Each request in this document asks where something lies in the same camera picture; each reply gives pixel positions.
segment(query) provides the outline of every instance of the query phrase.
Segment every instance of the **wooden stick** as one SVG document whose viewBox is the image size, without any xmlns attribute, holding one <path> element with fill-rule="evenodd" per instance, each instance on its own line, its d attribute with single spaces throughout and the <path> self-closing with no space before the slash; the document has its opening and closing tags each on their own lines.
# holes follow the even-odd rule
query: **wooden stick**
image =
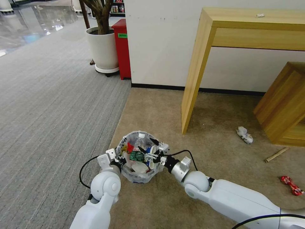
<svg viewBox="0 0 305 229">
<path fill-rule="evenodd" d="M 269 162 L 269 161 L 275 159 L 276 157 L 278 157 L 278 156 L 281 155 L 282 153 L 286 152 L 288 149 L 289 149 L 289 148 L 286 147 L 286 148 L 284 148 L 284 149 L 278 151 L 276 154 L 272 155 L 271 157 L 266 158 L 266 159 L 265 159 L 265 162 L 267 163 L 267 162 Z"/>
</svg>

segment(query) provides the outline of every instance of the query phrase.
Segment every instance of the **green label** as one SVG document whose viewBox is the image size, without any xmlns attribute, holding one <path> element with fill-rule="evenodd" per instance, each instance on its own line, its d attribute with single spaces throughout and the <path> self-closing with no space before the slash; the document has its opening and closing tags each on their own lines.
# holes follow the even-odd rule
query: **green label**
<svg viewBox="0 0 305 229">
<path fill-rule="evenodd" d="M 119 38 L 127 38 L 127 33 L 118 33 Z"/>
</svg>

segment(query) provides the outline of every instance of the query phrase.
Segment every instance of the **striped gray carpet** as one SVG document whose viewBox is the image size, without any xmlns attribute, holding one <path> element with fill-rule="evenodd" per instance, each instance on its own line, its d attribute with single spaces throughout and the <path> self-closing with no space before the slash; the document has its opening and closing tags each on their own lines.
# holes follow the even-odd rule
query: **striped gray carpet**
<svg viewBox="0 0 305 229">
<path fill-rule="evenodd" d="M 0 58 L 0 228 L 69 228 L 130 81 L 90 66 L 83 20 Z M 84 170 L 89 184 L 97 162 Z"/>
</svg>

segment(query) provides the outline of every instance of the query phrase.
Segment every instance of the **white crumpled tissue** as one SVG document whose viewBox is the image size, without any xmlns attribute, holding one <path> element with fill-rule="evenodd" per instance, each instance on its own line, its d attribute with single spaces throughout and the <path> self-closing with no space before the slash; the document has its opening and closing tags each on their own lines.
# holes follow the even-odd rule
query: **white crumpled tissue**
<svg viewBox="0 0 305 229">
<path fill-rule="evenodd" d="M 253 137 L 251 136 L 251 134 L 248 134 L 247 131 L 248 130 L 244 127 L 238 127 L 236 133 L 242 140 L 244 140 L 245 143 L 251 144 L 253 142 Z"/>
</svg>

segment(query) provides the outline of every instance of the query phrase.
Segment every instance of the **reflective tile floor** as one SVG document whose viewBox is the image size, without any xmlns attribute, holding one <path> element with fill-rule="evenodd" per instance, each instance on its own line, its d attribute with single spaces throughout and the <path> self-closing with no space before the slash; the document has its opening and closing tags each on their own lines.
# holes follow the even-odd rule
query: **reflective tile floor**
<svg viewBox="0 0 305 229">
<path fill-rule="evenodd" d="M 0 15 L 0 56 L 78 20 L 70 6 L 21 6 L 14 8 L 14 12 Z"/>
</svg>

